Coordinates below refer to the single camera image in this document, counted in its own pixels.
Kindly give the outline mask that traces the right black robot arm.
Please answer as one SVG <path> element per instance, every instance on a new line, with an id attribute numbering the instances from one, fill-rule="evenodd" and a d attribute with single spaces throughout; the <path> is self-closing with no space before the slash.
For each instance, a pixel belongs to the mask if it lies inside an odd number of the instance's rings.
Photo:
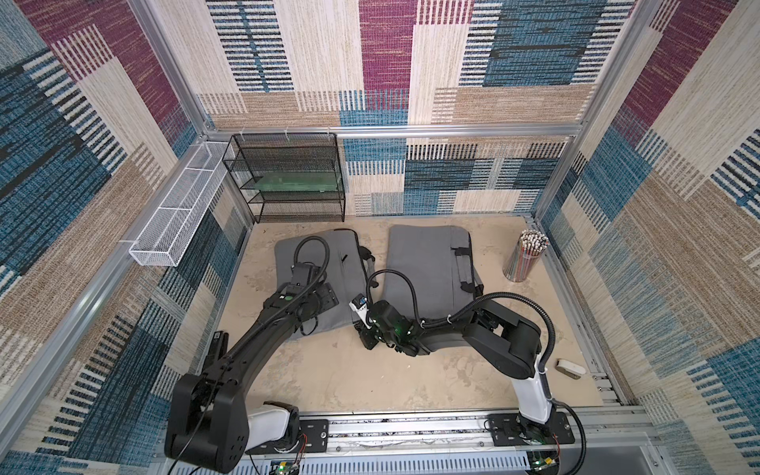
<path id="1" fill-rule="evenodd" d="M 488 416 L 484 429 L 496 447 L 514 445 L 573 445 L 568 417 L 552 401 L 545 377 L 540 335 L 532 321 L 499 304 L 499 298 L 521 297 L 492 293 L 437 322 L 416 322 L 385 300 L 375 303 L 359 294 L 350 301 L 358 317 L 354 328 L 368 350 L 380 342 L 406 356 L 429 355 L 445 348 L 469 346 L 513 384 L 518 411 Z"/>

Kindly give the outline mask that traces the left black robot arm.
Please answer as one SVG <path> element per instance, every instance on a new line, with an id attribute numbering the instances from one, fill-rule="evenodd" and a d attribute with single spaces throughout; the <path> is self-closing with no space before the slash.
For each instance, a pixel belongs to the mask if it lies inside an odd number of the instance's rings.
<path id="1" fill-rule="evenodd" d="M 326 265 L 296 263 L 291 280 L 264 303 L 259 318 L 231 350 L 199 374 L 185 374 L 171 395 L 164 454 L 220 473 L 231 472 L 261 445 L 300 447 L 299 410 L 269 402 L 250 412 L 247 393 L 277 348 L 316 318 Z"/>

